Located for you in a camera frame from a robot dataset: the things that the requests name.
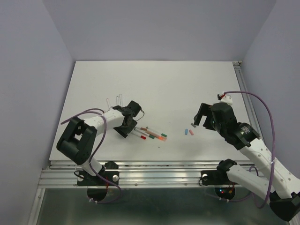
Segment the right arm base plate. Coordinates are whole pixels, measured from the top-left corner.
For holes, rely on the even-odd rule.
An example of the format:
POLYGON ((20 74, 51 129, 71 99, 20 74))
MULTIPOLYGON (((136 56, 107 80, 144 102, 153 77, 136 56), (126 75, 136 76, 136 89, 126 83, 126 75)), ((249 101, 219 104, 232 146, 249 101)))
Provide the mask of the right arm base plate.
POLYGON ((220 185, 230 185, 232 184, 229 181, 226 172, 218 170, 206 170, 201 171, 201 176, 198 181, 200 186, 220 186, 220 185))

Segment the red capped marker pen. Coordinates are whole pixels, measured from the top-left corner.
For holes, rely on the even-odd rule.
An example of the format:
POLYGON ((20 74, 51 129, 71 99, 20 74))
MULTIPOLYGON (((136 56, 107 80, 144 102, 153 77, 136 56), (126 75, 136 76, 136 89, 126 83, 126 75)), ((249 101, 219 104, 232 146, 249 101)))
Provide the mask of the red capped marker pen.
POLYGON ((142 135, 141 133, 138 133, 136 131, 132 131, 131 134, 146 140, 146 137, 144 135, 142 135))

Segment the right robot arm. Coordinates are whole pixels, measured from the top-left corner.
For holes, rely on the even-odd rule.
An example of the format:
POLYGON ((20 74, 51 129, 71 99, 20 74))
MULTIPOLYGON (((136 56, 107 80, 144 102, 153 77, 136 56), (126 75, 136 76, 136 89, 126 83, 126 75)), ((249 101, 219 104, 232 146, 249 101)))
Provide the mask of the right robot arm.
POLYGON ((198 126, 205 117, 203 127, 216 131, 236 150, 246 156, 264 175, 258 175, 243 169, 237 162, 222 160, 215 170, 201 172, 199 185, 220 186, 238 184, 266 200, 267 205, 280 219, 289 222, 300 211, 300 180, 274 156, 259 133, 249 124, 238 122, 233 108, 232 98, 218 95, 218 103, 201 103, 194 117, 198 126))

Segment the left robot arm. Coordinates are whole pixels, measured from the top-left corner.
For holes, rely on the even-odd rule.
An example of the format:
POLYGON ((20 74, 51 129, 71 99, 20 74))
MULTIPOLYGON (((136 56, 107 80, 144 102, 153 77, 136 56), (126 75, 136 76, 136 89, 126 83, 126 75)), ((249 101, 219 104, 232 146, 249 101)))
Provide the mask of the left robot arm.
POLYGON ((85 110, 61 122, 67 126, 56 148, 87 172, 93 184, 101 184, 104 181, 104 167, 94 158, 96 137, 102 135, 99 146, 110 129, 127 138, 137 125, 135 117, 141 111, 142 107, 135 101, 130 101, 125 107, 116 105, 106 112, 97 108, 85 110))

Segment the grey capped marker pen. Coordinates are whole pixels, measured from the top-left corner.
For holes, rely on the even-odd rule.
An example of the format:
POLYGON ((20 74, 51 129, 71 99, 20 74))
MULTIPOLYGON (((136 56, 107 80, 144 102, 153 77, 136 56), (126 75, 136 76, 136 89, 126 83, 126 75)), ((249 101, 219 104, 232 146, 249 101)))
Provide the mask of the grey capped marker pen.
POLYGON ((122 98, 122 94, 119 94, 119 101, 120 101, 120 106, 123 107, 123 98, 122 98))

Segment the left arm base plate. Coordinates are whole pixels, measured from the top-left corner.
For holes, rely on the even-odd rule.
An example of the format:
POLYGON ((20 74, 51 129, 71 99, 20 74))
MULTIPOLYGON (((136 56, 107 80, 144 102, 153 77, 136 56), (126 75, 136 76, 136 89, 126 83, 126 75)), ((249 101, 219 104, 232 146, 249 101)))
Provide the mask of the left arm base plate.
MULTIPOLYGON (((119 184, 120 172, 118 171, 119 166, 113 162, 108 161, 104 165, 104 169, 99 172, 99 175, 104 179, 110 181, 113 184, 119 184)), ((91 176, 84 170, 76 170, 74 175, 77 177, 77 186, 88 187, 88 186, 109 186, 110 184, 99 178, 98 176, 91 176)))

